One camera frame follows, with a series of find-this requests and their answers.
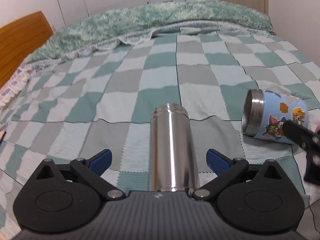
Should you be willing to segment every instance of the black mechanical part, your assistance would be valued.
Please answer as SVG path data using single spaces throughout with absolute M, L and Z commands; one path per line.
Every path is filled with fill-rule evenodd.
M 41 233 L 74 230 L 92 220 L 104 202 L 125 198 L 122 191 L 99 176 L 111 160 L 108 149 L 70 164 L 43 160 L 14 201 L 13 212 L 20 227 Z
M 284 135 L 307 152 L 304 180 L 320 185 L 320 135 L 292 121 L 283 124 Z
M 275 160 L 266 160 L 251 181 L 223 190 L 217 208 L 240 230 L 273 235 L 297 229 L 304 202 L 281 166 Z
M 115 186 L 111 185 L 97 174 L 90 171 L 85 165 L 77 160 L 70 162 L 71 171 L 77 176 L 78 182 L 87 185 L 94 189 L 100 196 L 100 199 L 105 202 L 114 200 L 114 198 L 108 196 L 110 190 L 119 190 Z M 117 199 L 125 198 L 124 192 Z
M 206 197 L 199 197 L 195 194 L 192 194 L 192 197 L 197 200 L 208 200 L 215 201 L 219 194 L 226 189 L 227 187 L 239 183 L 242 175 L 244 175 L 249 168 L 249 163 L 246 160 L 238 161 L 236 164 L 231 166 L 230 169 L 223 172 L 220 176 L 211 180 L 207 184 L 203 185 L 201 189 L 210 191 L 210 195 Z
M 22 229 L 50 234 L 87 224 L 100 207 L 93 189 L 66 181 L 53 160 L 45 159 L 19 192 L 13 212 Z
M 244 159 L 234 158 L 231 160 L 215 149 L 209 149 L 206 154 L 207 165 L 217 176 L 220 176 L 222 173 L 230 169 L 235 163 L 242 160 Z M 239 182 L 246 182 L 253 179 L 260 167 L 260 164 L 249 164 L 247 171 L 242 175 Z
M 289 231 L 274 236 L 240 231 L 219 217 L 209 202 L 190 199 L 185 192 L 137 192 L 109 201 L 84 227 L 60 235 L 23 230 L 14 240 L 303 240 Z

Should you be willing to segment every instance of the metal screw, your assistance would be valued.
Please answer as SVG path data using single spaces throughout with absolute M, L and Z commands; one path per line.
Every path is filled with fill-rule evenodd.
M 210 191 L 207 189 L 198 189 L 195 191 L 195 195 L 200 198 L 209 197 Z
M 107 196 L 111 198 L 120 198 L 122 196 L 123 192 L 119 189 L 113 189 L 108 191 Z
M 316 154 L 313 155 L 312 161 L 313 161 L 313 163 L 314 163 L 315 165 L 320 166 L 320 158 L 319 158 L 318 155 L 316 155 Z
M 312 140 L 314 143 L 319 143 L 319 138 L 316 136 L 313 136 Z
M 239 158 L 239 157 L 236 157 L 236 158 L 233 158 L 235 161 L 243 161 L 244 160 L 244 158 Z

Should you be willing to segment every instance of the cartoon cat sticker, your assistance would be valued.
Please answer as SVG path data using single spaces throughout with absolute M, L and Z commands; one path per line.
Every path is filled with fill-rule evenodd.
M 276 140 L 279 140 L 282 136 L 284 136 L 282 126 L 284 122 L 286 122 L 286 118 L 282 117 L 281 120 L 277 120 L 272 115 L 269 116 L 269 124 L 266 127 L 266 132 L 262 134 L 262 136 L 266 137 L 274 137 Z
M 303 125 L 306 117 L 306 112 L 301 107 L 296 107 L 292 111 L 292 121 L 296 124 Z

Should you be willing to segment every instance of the blue gripper pad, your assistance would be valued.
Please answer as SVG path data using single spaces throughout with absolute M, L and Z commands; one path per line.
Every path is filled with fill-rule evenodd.
M 234 164 L 233 160 L 230 160 L 215 149 L 209 149 L 207 151 L 206 161 L 208 167 L 217 174 L 217 176 L 221 175 Z
M 109 149 L 99 152 L 97 155 L 86 161 L 89 170 L 101 176 L 112 163 L 112 153 Z

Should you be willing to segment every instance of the checkered bedsheet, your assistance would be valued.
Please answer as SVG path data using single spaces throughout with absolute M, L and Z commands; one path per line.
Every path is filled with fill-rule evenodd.
M 1 232 L 19 231 L 13 200 L 44 158 L 68 163 L 109 148 L 113 161 L 102 177 L 125 192 L 147 190 L 151 113 L 177 103 L 191 119 L 201 184 L 215 177 L 205 162 L 209 148 L 250 163 L 277 159 L 305 200 L 299 231 L 319 239 L 312 210 L 320 210 L 320 191 L 301 179 L 305 152 L 241 134 L 244 99 L 254 88 L 302 98 L 314 129 L 319 78 L 320 69 L 289 42 L 244 31 L 168 34 L 53 66 L 31 78 L 1 116 L 8 122 L 0 144 Z

